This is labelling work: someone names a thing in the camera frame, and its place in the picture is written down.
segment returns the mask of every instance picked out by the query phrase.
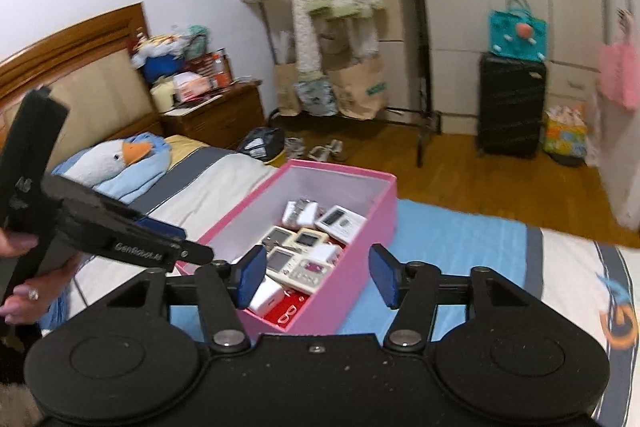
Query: wooden headboard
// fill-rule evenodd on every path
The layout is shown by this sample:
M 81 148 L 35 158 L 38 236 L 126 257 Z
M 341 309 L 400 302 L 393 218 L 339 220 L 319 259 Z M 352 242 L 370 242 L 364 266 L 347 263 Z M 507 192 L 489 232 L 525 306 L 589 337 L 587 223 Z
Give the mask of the wooden headboard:
M 162 136 L 148 88 L 129 64 L 127 44 L 139 28 L 148 34 L 142 4 L 133 4 L 0 62 L 0 147 L 25 92 L 40 86 L 49 86 L 52 96 L 70 108 L 52 162 L 106 139 L 145 131 Z

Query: wooden nightstand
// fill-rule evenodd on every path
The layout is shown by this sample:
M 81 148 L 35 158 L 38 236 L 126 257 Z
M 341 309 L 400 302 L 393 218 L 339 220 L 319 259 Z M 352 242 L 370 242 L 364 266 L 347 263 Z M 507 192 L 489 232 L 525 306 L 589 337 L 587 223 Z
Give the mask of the wooden nightstand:
M 166 136 L 180 134 L 220 149 L 236 149 L 249 131 L 264 125 L 256 80 L 236 84 L 222 98 L 207 102 L 187 114 L 161 117 Z

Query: human hand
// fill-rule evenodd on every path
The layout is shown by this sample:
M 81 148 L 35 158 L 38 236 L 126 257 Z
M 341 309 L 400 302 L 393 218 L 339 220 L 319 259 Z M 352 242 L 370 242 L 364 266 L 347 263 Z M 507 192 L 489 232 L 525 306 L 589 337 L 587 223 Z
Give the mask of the human hand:
M 0 229 L 0 257 L 18 257 L 37 244 L 38 238 L 33 235 Z M 77 254 L 62 268 L 16 286 L 14 294 L 0 307 L 0 317 L 11 325 L 36 323 L 62 294 L 81 261 L 82 255 Z

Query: pink bag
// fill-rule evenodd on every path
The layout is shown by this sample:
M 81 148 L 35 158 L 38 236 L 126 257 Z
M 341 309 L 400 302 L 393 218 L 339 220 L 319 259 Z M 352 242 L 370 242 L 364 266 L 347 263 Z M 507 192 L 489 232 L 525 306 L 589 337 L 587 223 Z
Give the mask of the pink bag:
M 600 91 L 627 109 L 640 107 L 640 58 L 636 50 L 633 16 L 623 12 L 625 38 L 600 51 Z

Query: stuffed goose toy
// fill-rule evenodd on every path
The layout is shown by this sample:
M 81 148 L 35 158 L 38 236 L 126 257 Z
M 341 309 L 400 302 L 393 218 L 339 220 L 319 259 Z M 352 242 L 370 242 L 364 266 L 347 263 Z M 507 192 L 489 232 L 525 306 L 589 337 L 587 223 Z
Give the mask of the stuffed goose toy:
M 124 169 L 142 160 L 151 149 L 152 145 L 149 142 L 103 142 L 84 153 L 63 176 L 86 187 L 95 187 L 115 178 Z

